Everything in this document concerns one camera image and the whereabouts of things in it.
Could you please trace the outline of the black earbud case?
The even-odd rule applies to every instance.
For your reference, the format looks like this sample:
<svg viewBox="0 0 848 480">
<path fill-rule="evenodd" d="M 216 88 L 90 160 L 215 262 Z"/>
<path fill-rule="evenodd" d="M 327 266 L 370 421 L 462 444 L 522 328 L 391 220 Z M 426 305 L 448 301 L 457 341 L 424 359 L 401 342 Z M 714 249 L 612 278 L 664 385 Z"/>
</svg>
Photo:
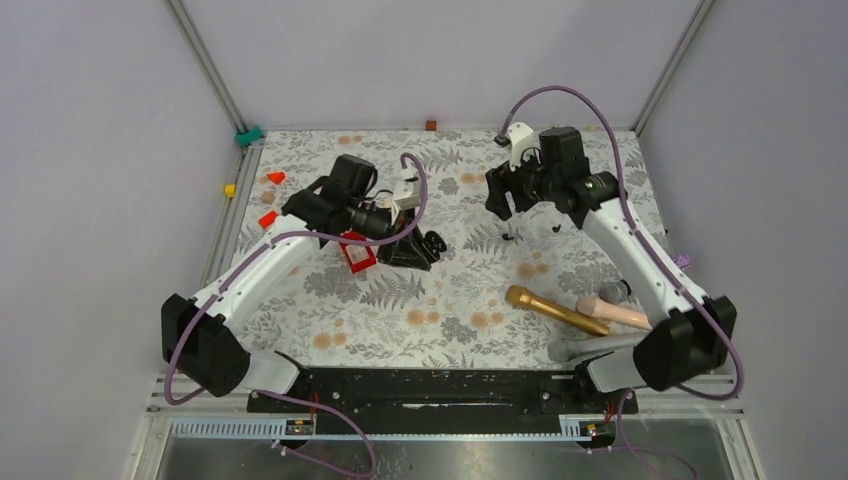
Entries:
<svg viewBox="0 0 848 480">
<path fill-rule="evenodd" d="M 447 251 L 447 244 L 444 239 L 435 231 L 428 231 L 424 235 L 424 244 L 428 251 L 438 257 L 441 253 Z"/>
</svg>

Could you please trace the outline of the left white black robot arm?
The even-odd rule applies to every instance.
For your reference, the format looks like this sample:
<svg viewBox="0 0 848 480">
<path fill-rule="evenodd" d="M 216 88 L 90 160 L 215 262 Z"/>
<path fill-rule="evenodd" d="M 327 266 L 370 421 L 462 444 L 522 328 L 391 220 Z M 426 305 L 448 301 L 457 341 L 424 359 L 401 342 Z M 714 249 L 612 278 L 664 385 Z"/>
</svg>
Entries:
<svg viewBox="0 0 848 480">
<path fill-rule="evenodd" d="M 243 388 L 272 397 L 296 411 L 309 401 L 310 385 L 283 353 L 251 349 L 240 340 L 246 322 L 273 287 L 331 244 L 411 249 L 426 256 L 418 225 L 428 204 L 423 162 L 404 152 L 401 179 L 389 208 L 368 194 L 376 167 L 339 156 L 329 174 L 291 195 L 264 235 L 242 258 L 190 298 L 178 294 L 162 305 L 162 352 L 168 364 L 165 401 L 182 405 L 202 393 L 223 397 Z"/>
</svg>

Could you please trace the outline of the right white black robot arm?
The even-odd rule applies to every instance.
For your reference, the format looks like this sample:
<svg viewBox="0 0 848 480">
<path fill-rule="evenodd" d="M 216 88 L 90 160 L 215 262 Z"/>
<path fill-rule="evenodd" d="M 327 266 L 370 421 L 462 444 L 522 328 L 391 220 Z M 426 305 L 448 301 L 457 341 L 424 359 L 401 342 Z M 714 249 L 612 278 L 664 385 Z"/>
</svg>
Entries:
<svg viewBox="0 0 848 480">
<path fill-rule="evenodd" d="M 591 171 L 578 130 L 560 127 L 537 134 L 517 122 L 495 142 L 508 148 L 510 157 L 486 174 L 486 209 L 508 220 L 538 203 L 553 204 L 610 258 L 652 326 L 636 345 L 581 366 L 583 378 L 573 386 L 579 407 L 597 412 L 612 400 L 613 391 L 665 391 L 725 364 L 732 355 L 735 306 L 727 297 L 710 297 L 642 232 L 617 178 Z"/>
</svg>

